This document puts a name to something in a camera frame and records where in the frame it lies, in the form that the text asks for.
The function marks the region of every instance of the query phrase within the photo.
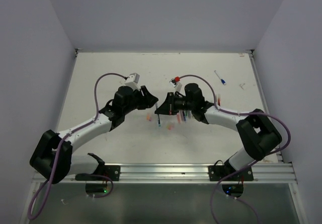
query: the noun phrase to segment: marker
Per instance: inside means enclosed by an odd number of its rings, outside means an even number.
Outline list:
[[[183,120],[184,120],[184,122],[186,122],[186,121],[187,121],[187,119],[186,119],[185,111],[182,111],[182,115],[183,115]]]
[[[219,76],[219,74],[217,73],[217,71],[216,71],[216,70],[215,70],[215,74],[218,76],[218,78],[220,79],[221,83],[222,83],[223,85],[226,85],[226,82],[224,81],[224,79],[223,79],[223,78],[221,78],[221,77]]]
[[[181,116],[181,121],[184,121],[184,118],[183,118],[183,111],[180,111],[180,116]]]
[[[159,127],[161,127],[160,115],[159,114],[157,114],[157,123],[158,123]]]

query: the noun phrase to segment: pen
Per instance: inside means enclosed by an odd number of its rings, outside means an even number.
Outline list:
[[[159,127],[161,127],[160,115],[159,114],[157,114],[157,123],[158,123]]]
[[[221,83],[223,84],[223,85],[226,85],[226,82],[224,81],[224,79],[223,78],[221,78],[220,76],[219,76],[219,74],[218,74],[218,72],[215,70],[215,74],[218,76],[218,78],[220,79],[220,81],[221,81]]]

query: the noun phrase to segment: glass panel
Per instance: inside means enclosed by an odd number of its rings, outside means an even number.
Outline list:
[[[214,223],[209,206],[213,184],[120,184],[111,195],[86,198],[85,184],[52,186],[37,223]],[[257,211],[263,224],[299,223],[287,184],[246,184],[242,199]],[[256,223],[252,210],[227,198],[214,197],[221,223]]]

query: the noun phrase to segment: white wall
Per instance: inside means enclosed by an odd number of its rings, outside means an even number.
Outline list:
[[[55,127],[73,47],[49,0],[0,0],[0,217],[18,223],[30,188],[29,159]]]
[[[73,45],[92,51],[254,49],[282,0],[51,0]]]
[[[292,161],[310,223],[322,212],[322,0],[284,0],[256,49],[272,114],[290,127]]]

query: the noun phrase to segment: black clamp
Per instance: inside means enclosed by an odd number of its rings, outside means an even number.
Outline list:
[[[255,109],[254,113],[263,113]],[[243,146],[247,154],[260,161],[267,156],[280,142],[282,136],[267,116],[250,115],[236,124]]]
[[[54,164],[56,149],[62,139],[52,130],[44,132],[30,158],[30,165],[43,177],[49,180]],[[71,165],[72,145],[70,141],[61,144],[56,171],[52,184],[57,184],[69,173]]]
[[[112,122],[110,131],[118,127],[125,120],[125,115],[137,109],[144,110],[151,108],[158,102],[158,98],[153,96],[146,88],[141,86],[140,90],[133,90],[129,86],[121,86],[114,94],[112,101],[107,102],[99,113],[104,114]]]
[[[88,153],[99,164],[91,175],[102,175],[109,177],[112,181],[119,181],[121,166],[119,165],[105,165],[105,162],[95,154]],[[102,178],[94,177],[89,174],[77,174],[75,180],[77,181],[101,181]]]
[[[223,177],[235,172],[236,170],[231,167],[228,160],[224,163],[224,165],[217,165],[217,161],[214,165],[208,166],[208,175],[210,181],[219,181]],[[231,176],[230,178],[226,179],[226,181],[240,181],[243,179],[244,181],[253,181],[253,171],[252,168],[249,167],[244,171]]]

